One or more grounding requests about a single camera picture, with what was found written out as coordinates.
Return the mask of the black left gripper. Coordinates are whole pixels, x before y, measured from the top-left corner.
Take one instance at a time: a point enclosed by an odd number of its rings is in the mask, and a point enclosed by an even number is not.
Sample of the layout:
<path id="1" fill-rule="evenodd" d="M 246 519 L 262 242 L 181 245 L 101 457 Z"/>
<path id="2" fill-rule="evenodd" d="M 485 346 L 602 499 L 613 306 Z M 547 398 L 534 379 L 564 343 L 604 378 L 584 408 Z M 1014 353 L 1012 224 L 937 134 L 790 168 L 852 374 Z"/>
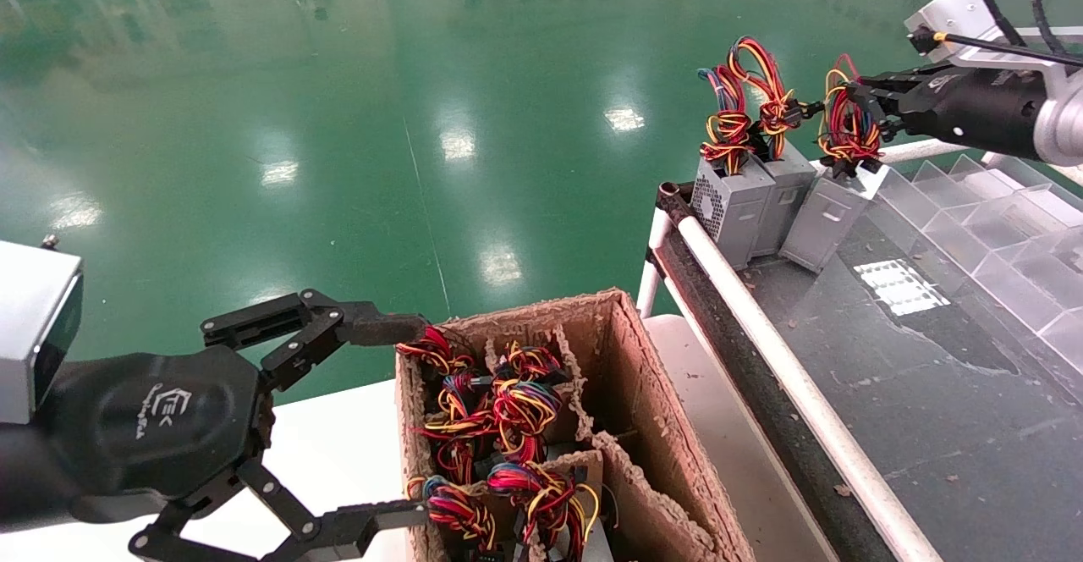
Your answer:
<path id="1" fill-rule="evenodd" d="M 63 366 L 39 428 L 79 496 L 174 500 L 130 539 L 130 553 L 142 561 L 250 561 L 181 535 L 195 517 L 243 489 L 288 530 L 263 561 L 360 559 L 379 532 L 425 525 L 428 505 L 345 505 L 314 517 L 251 458 L 270 443 L 268 393 L 287 391 L 341 347 L 406 344 L 428 327 L 421 314 L 383 314 L 371 302 L 303 289 L 206 319 L 209 349 L 194 354 L 135 353 Z M 260 371 L 236 353 L 274 339 L 283 342 L 261 360 Z"/>

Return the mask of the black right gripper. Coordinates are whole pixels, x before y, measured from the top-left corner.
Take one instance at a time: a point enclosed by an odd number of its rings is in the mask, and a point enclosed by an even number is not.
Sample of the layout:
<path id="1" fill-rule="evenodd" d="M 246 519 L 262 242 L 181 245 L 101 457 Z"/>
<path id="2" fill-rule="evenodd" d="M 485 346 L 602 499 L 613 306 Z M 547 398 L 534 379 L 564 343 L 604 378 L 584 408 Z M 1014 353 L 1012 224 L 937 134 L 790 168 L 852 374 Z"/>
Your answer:
<path id="1" fill-rule="evenodd" d="M 896 102 L 908 94 L 908 133 L 1003 156 L 1038 158 L 1034 129 L 1046 101 L 1036 74 L 1013 69 L 906 69 L 862 75 L 848 84 L 860 113 L 856 138 L 889 143 L 904 122 Z"/>

